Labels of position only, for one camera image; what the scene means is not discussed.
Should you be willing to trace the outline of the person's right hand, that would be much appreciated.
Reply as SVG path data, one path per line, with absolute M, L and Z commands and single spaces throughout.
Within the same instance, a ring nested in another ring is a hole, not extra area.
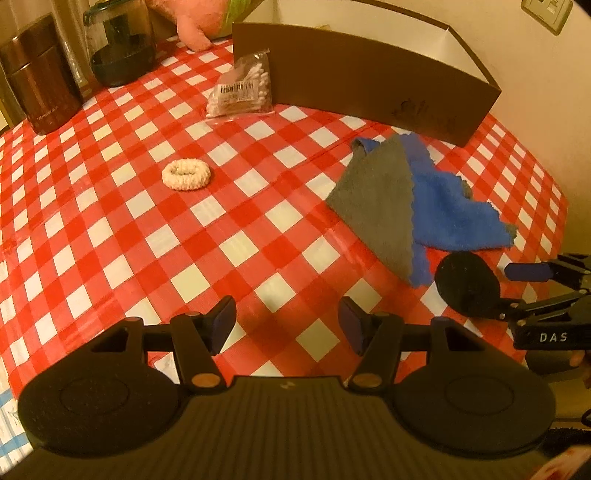
M 585 360 L 586 352 L 584 350 L 574 351 L 569 359 L 569 366 L 571 368 L 577 368 L 581 366 Z

